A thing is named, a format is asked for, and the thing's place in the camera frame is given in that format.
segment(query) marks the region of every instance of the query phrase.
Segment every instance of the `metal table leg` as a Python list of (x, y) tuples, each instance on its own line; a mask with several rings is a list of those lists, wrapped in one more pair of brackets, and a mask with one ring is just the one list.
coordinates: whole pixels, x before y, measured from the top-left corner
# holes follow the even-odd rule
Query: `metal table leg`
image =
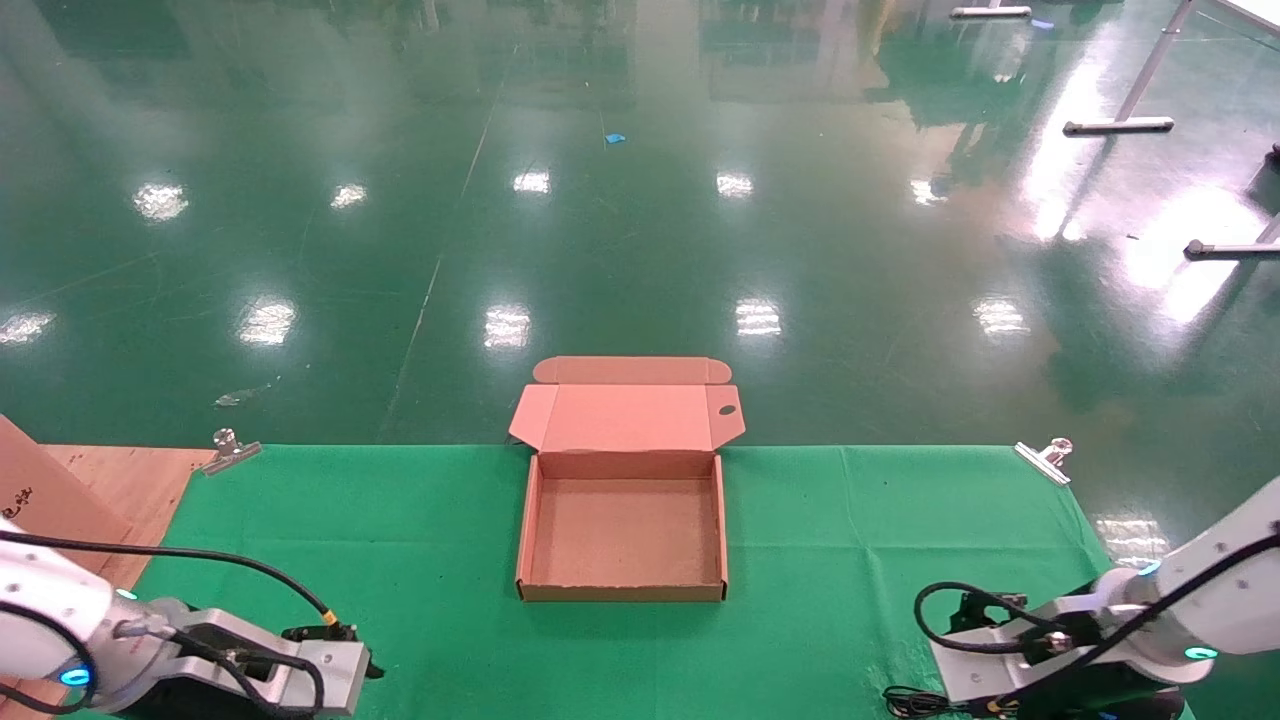
[(986, 8), (956, 8), (951, 10), (952, 18), (1027, 18), (1032, 9), (1027, 5), (1001, 6), (1001, 0), (991, 0)]
[(1115, 119), (1084, 123), (1069, 122), (1062, 128), (1062, 132), (1066, 135), (1103, 135), (1111, 132), (1169, 132), (1174, 129), (1172, 118), (1134, 118), (1133, 110), (1138, 106), (1138, 100), (1142, 99), (1142, 94), (1146, 92), (1147, 86), (1151, 85), (1151, 78), (1156, 74), (1156, 68), (1160, 67), (1160, 63), (1169, 53), (1169, 47), (1174, 44), (1174, 37), (1181, 32), (1183, 23), (1190, 15), (1194, 3), (1196, 0), (1183, 0), (1179, 3), (1178, 9), (1174, 10), (1174, 17), (1170, 18), (1169, 24), (1161, 32), (1160, 41), (1156, 42), (1156, 49), (1151, 51), (1147, 63), (1138, 73), (1138, 79), (1134, 81), (1133, 87), (1129, 90), (1129, 96), (1120, 104), (1120, 111), (1116, 113)]
[(1253, 245), (1204, 245), (1193, 240), (1183, 252), (1188, 260), (1280, 260), (1280, 215), (1271, 219)]

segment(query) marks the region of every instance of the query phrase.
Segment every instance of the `open cardboard box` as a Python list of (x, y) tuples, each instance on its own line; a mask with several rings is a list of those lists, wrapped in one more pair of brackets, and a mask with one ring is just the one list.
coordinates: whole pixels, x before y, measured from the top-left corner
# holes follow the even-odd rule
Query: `open cardboard box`
[(525, 601), (724, 600), (724, 478), (746, 429), (708, 357), (552, 357), (511, 434), (538, 454), (516, 562)]

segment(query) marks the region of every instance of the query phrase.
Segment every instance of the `metal clamp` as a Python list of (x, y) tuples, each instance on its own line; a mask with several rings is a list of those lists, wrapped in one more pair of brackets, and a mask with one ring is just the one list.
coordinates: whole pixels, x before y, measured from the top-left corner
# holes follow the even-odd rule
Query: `metal clamp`
[(223, 428), (214, 433), (214, 447), (218, 448), (218, 456), (201, 468), (201, 470), (205, 471), (205, 477), (221, 473), (241, 460), (246, 460), (259, 452), (262, 452), (261, 443), (251, 442), (248, 445), (241, 445), (241, 442), (236, 439), (236, 430), (230, 428)]
[(1071, 454), (1071, 450), (1074, 450), (1071, 441), (1065, 437), (1053, 438), (1053, 441), (1050, 442), (1048, 447), (1044, 450), (1033, 450), (1023, 442), (1014, 446), (1014, 452), (1020, 455), (1023, 460), (1030, 462), (1032, 468), (1039, 470), (1042, 475), (1060, 486), (1066, 486), (1071, 482), (1071, 478), (1068, 478), (1060, 469), (1062, 466), (1062, 461)]

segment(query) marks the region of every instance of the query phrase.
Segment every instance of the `cardboard box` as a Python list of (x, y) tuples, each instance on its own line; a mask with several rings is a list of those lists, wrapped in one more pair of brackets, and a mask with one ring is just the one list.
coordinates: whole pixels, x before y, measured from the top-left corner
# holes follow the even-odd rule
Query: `cardboard box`
[[(120, 542), (129, 524), (100, 497), (0, 415), (0, 515), (36, 536)], [(101, 574), (110, 555), (59, 551)]]
[(511, 421), (532, 446), (516, 560), (525, 601), (719, 602), (716, 448), (746, 429), (708, 357), (552, 357)]

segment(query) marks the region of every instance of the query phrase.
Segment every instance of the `green epoxy floor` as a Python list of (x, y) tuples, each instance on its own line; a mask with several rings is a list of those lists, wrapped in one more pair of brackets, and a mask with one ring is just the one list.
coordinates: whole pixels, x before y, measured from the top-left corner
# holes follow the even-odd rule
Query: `green epoxy floor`
[(710, 355), (745, 443), (1070, 437), (1144, 562), (1280, 473), (1280, 268), (1179, 254), (1280, 211), (1280, 41), (1204, 4), (1172, 133), (1066, 138), (1175, 3), (1032, 4), (0, 1), (0, 411), (503, 442), (543, 357)]

